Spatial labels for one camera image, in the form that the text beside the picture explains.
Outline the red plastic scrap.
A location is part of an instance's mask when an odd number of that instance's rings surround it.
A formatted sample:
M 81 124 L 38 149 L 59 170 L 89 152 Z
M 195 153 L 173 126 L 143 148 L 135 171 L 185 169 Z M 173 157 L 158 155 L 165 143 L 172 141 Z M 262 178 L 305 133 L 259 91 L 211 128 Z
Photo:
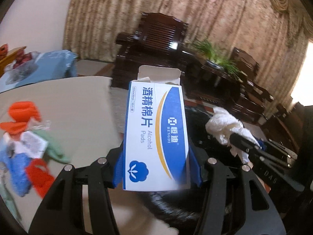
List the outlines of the red plastic scrap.
M 33 159 L 26 167 L 25 172 L 37 194 L 44 198 L 55 181 L 49 172 L 47 163 L 43 159 Z

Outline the blue plastic bag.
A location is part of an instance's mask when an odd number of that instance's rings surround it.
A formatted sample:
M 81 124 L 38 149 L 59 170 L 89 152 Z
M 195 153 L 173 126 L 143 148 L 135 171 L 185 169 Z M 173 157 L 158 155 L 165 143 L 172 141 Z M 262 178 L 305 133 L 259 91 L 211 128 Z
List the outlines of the blue plastic bag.
M 24 197 L 31 188 L 31 182 L 25 171 L 31 158 L 25 153 L 19 153 L 10 158 L 4 150 L 1 150 L 1 162 L 10 173 L 12 189 L 18 196 Z

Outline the dark wooden side table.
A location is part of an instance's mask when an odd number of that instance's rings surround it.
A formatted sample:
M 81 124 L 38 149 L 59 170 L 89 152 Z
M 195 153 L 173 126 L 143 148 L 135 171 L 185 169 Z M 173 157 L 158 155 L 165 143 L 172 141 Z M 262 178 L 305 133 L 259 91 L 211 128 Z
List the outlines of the dark wooden side table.
M 238 80 L 198 61 L 187 65 L 183 86 L 187 97 L 216 106 L 235 103 L 241 92 L 241 83 Z

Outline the white tissue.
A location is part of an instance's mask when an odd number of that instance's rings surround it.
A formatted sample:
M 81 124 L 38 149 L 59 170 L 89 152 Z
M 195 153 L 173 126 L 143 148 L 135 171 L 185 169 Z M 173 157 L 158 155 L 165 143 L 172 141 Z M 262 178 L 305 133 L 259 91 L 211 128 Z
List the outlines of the white tissue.
M 250 130 L 244 128 L 243 123 L 232 116 L 226 109 L 221 107 L 213 108 L 214 114 L 209 119 L 209 121 L 205 125 L 205 129 L 208 134 L 214 136 L 214 138 L 221 144 L 225 146 L 231 147 L 231 154 L 234 157 L 239 157 L 243 164 L 249 165 L 251 168 L 253 167 L 252 162 L 248 158 L 248 154 L 244 151 L 240 150 L 237 147 L 234 147 L 230 143 L 230 135 L 232 133 L 237 133 L 243 138 L 249 140 L 251 143 L 254 143 L 258 147 L 260 147 L 257 140 L 251 134 Z

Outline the red apples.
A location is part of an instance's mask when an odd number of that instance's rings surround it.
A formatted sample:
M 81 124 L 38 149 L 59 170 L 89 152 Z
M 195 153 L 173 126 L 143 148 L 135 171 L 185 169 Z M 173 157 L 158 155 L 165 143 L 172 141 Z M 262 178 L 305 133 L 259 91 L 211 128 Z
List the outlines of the red apples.
M 23 63 L 32 60 L 32 54 L 27 53 L 16 57 L 15 64 L 13 65 L 13 68 L 17 68 L 18 66 L 22 65 Z

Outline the floral beige curtain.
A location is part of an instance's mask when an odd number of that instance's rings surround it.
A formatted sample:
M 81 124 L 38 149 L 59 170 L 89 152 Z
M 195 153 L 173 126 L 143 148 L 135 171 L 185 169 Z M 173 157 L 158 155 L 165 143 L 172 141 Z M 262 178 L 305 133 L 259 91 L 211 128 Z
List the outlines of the floral beige curtain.
M 143 12 L 160 12 L 188 24 L 186 40 L 207 39 L 230 55 L 234 47 L 259 63 L 256 81 L 281 103 L 293 106 L 312 18 L 293 0 L 71 0 L 63 48 L 82 58 L 111 61 L 115 38 L 132 32 Z

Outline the light blue paper cup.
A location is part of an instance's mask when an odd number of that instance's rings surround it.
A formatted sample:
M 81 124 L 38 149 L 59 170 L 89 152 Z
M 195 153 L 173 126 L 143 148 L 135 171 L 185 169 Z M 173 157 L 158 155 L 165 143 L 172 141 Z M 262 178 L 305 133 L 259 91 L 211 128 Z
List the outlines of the light blue paper cup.
M 23 132 L 19 140 L 5 133 L 4 142 L 13 150 L 14 154 L 26 154 L 32 159 L 41 159 L 47 149 L 48 142 L 32 131 Z

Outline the alcohol pads box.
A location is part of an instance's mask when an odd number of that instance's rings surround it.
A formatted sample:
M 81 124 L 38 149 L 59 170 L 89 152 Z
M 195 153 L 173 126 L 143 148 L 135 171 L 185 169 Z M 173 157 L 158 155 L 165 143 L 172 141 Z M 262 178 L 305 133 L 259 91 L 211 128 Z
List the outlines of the alcohol pads box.
M 123 149 L 123 189 L 189 189 L 189 144 L 181 70 L 141 65 L 130 81 Z

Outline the thick orange foam net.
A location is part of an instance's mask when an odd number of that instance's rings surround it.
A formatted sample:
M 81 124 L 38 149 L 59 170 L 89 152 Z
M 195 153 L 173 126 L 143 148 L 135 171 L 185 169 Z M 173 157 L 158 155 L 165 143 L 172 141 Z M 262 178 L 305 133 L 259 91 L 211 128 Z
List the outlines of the thick orange foam net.
M 31 101 L 20 101 L 13 103 L 9 109 L 8 114 L 16 122 L 27 123 L 31 118 L 36 121 L 41 121 L 41 115 L 38 108 Z

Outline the blue tablecloth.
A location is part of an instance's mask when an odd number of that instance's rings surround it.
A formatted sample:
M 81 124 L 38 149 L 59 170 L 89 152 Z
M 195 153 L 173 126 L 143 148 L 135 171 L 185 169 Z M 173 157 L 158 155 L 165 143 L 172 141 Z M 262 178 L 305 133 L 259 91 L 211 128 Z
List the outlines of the blue tablecloth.
M 36 56 L 37 70 L 19 83 L 6 84 L 8 75 L 1 76 L 1 92 L 43 81 L 72 78 L 77 76 L 77 54 L 69 50 L 40 53 Z

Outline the potted green plant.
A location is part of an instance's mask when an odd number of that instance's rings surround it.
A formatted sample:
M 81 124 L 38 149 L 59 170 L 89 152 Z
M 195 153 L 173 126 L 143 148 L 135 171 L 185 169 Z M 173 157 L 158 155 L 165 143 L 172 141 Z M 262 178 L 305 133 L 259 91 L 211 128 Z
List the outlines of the potted green plant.
M 220 49 L 208 39 L 195 39 L 189 44 L 189 47 L 202 56 L 207 63 L 211 62 L 221 67 L 226 74 L 233 78 L 239 75 L 240 70 L 236 67 L 235 62 L 224 56 Z

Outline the glass fruit bowl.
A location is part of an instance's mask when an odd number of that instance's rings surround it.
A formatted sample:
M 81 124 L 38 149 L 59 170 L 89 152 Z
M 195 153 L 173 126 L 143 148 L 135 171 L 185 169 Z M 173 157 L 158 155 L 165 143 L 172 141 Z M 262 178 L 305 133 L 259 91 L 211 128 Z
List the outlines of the glass fruit bowl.
M 8 75 L 6 84 L 19 83 L 34 73 L 38 68 L 34 60 L 26 61 L 17 67 L 15 67 L 15 65 L 16 63 L 11 63 L 4 69 L 4 72 Z

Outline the green glove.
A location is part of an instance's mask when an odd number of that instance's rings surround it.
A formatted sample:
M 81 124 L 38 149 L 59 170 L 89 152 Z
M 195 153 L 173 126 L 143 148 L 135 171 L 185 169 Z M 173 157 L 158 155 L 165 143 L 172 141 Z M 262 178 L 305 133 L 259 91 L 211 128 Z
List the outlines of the green glove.
M 34 129 L 32 132 L 48 142 L 45 153 L 49 156 L 49 158 L 63 164 L 71 162 L 70 158 L 66 156 L 61 144 L 46 130 Z

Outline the black lined trash bin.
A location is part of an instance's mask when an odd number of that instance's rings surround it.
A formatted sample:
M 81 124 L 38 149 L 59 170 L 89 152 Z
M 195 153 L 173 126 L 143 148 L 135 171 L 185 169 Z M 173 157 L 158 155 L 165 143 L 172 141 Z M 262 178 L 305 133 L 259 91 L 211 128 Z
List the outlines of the black lined trash bin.
M 185 106 L 189 141 L 189 161 L 191 188 L 166 192 L 137 193 L 143 205 L 157 218 L 178 228 L 185 223 L 198 221 L 204 203 L 208 170 L 207 159 L 215 158 L 225 166 L 236 168 L 241 164 L 238 156 L 233 156 L 231 147 L 221 145 L 208 134 L 205 125 L 212 117 L 203 108 Z

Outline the dark wooden bench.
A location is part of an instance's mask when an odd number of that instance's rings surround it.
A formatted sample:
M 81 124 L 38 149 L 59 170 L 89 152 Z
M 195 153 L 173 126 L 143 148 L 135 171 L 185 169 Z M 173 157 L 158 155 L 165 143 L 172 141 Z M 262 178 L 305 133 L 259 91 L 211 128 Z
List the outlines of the dark wooden bench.
M 276 106 L 273 114 L 261 129 L 268 140 L 275 141 L 298 154 L 302 144 L 305 107 L 297 102 L 291 111 L 287 111 L 282 104 Z

